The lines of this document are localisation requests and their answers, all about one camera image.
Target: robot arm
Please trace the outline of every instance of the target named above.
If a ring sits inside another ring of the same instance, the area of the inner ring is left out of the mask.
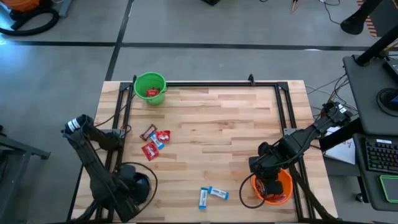
[[[91,179],[94,202],[79,219],[90,219],[98,205],[114,208],[122,222],[135,217],[139,213],[138,205],[145,202],[149,194],[149,178],[127,164],[117,167],[113,173],[108,172],[90,143],[93,140],[104,150],[117,151],[123,146],[120,135],[97,129],[87,115],[69,121],[62,133],[76,150]]]
[[[278,173],[280,169],[290,168],[291,176],[301,186],[321,217],[331,219],[333,217],[320,205],[294,166],[316,137],[325,133],[330,127],[345,126],[351,121],[352,113],[339,103],[329,102],[324,105],[323,111],[323,116],[309,127],[286,135],[273,145],[262,143],[258,149],[259,156],[249,158],[249,166],[250,171],[265,186],[264,198],[267,194],[280,194],[277,193],[278,187],[275,188],[275,184],[279,183],[280,185],[280,182],[277,181]]]

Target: orange bucket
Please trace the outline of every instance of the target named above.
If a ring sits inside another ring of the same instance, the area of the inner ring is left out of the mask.
[[[269,205],[282,205],[283,203],[287,202],[293,192],[293,182],[292,182],[292,176],[286,171],[281,169],[279,174],[278,174],[278,181],[282,183],[283,187],[283,192],[280,195],[268,195],[266,198],[266,203]],[[254,193],[256,196],[263,200],[264,198],[261,196],[260,192],[256,188],[256,176],[254,175],[251,178],[251,186],[254,189]]]
[[[16,11],[29,11],[40,5],[40,0],[0,0],[9,9]]]

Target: computer keyboard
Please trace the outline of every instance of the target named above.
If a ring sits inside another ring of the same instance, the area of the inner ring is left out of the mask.
[[[398,142],[366,139],[368,169],[398,174]]]

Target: gray floor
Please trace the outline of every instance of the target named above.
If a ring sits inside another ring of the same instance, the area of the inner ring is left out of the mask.
[[[113,48],[16,46],[7,40],[115,42],[127,2],[74,0],[69,17],[44,34],[0,35],[0,124],[10,137],[52,152],[48,161],[30,163],[18,196],[19,218],[35,224],[66,219],[80,161],[59,131],[79,114],[95,115]],[[330,7],[331,16],[342,21],[357,8],[355,0],[344,0]],[[123,41],[348,47],[377,41],[366,29],[358,36],[345,34],[317,0],[300,1],[293,14],[290,9],[288,0],[221,0],[216,7],[199,0],[135,0]],[[40,16],[27,27],[46,19]],[[1,10],[0,24],[9,24]],[[301,79],[318,87],[344,74],[345,55],[359,53],[123,47],[112,80],[131,80],[148,71],[168,80],[244,80],[252,73],[257,80]],[[332,92],[333,85],[322,90]],[[340,96],[354,106],[349,86]],[[328,95],[315,92],[309,98],[312,106],[321,107]],[[396,222],[395,213],[353,201],[358,184],[348,180],[349,185],[341,177],[330,178],[340,218]]]

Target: wooden table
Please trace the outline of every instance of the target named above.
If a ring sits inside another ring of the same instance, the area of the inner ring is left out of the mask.
[[[95,123],[114,114],[119,84],[104,83]],[[297,126],[306,128],[313,123],[313,118],[304,82],[289,81],[289,88]],[[284,111],[290,124],[286,107]],[[273,143],[282,137],[273,88],[172,87],[159,106],[149,106],[135,97],[129,118],[132,131],[127,135],[123,162],[141,162],[159,178],[154,200],[131,222],[297,221],[293,198],[280,206],[265,204],[258,209],[245,208],[239,201],[239,186],[250,174],[248,158],[257,155],[257,147],[263,141]],[[108,122],[101,128],[110,128],[111,124]],[[151,162],[141,150],[145,142],[139,137],[150,124],[159,130],[171,130],[171,141]],[[104,160],[106,153],[98,151],[98,154]],[[336,217],[321,151],[311,148],[304,159],[311,190]],[[72,218],[81,215],[92,201],[89,183],[90,178],[83,170]],[[201,211],[198,209],[200,188],[210,185],[228,191],[229,199],[209,196],[207,209]],[[305,197],[300,193],[304,214],[307,214]],[[249,183],[243,195],[247,204],[260,202]]]

